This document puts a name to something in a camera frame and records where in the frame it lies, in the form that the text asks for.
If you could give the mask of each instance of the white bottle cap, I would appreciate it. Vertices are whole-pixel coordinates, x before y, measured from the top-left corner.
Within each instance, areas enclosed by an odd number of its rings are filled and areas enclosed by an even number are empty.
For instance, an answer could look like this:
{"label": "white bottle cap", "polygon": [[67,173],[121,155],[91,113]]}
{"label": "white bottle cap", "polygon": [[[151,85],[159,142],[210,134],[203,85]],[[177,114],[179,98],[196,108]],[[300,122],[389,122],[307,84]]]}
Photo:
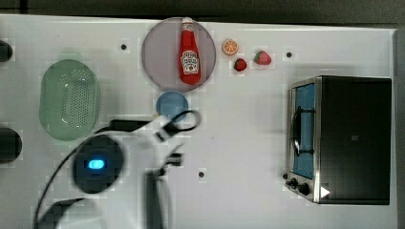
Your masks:
{"label": "white bottle cap", "polygon": [[184,17],[181,21],[182,23],[193,23],[193,19],[190,17]]}

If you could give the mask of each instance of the ketchup label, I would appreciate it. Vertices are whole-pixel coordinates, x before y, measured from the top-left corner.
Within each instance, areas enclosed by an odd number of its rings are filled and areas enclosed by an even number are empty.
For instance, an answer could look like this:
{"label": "ketchup label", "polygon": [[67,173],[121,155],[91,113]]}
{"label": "ketchup label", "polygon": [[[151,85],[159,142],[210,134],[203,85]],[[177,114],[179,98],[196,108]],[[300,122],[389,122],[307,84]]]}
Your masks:
{"label": "ketchup label", "polygon": [[193,24],[191,24],[191,23],[183,23],[181,25],[181,29],[183,31],[193,31]]}
{"label": "ketchup label", "polygon": [[197,73],[199,71],[199,58],[193,51],[182,53],[181,64],[184,74]]}

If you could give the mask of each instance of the pink plate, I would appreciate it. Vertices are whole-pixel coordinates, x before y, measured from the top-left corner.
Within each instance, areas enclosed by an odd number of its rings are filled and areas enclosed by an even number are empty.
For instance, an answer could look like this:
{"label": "pink plate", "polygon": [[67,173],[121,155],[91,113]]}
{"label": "pink plate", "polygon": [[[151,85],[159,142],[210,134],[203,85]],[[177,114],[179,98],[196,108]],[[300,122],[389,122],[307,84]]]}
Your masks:
{"label": "pink plate", "polygon": [[200,87],[209,78],[214,70],[217,53],[209,32],[194,22],[202,78],[195,85],[184,84],[178,70],[181,20],[181,17],[168,18],[149,31],[143,41],[142,65],[149,78],[163,90],[184,93]]}

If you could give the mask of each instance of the blue light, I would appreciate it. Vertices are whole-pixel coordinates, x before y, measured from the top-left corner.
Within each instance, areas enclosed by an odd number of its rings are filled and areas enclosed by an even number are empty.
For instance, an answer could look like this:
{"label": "blue light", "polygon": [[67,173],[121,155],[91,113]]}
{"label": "blue light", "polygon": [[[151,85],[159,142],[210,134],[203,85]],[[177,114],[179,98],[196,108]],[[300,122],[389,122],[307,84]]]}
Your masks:
{"label": "blue light", "polygon": [[94,159],[89,162],[89,168],[94,170],[99,170],[104,168],[105,162],[104,160]]}

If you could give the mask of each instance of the oven handle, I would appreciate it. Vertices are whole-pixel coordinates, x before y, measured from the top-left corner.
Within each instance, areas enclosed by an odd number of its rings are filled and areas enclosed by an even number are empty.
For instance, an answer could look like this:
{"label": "oven handle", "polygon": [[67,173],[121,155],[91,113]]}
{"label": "oven handle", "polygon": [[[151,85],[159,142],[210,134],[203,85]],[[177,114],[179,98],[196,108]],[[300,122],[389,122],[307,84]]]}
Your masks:
{"label": "oven handle", "polygon": [[294,153],[299,156],[302,153],[313,153],[313,150],[303,151],[300,150],[301,145],[301,114],[302,113],[315,113],[314,109],[305,110],[302,109],[301,106],[297,108],[294,113],[294,118],[292,119],[292,138],[291,144],[292,148],[294,149]]}

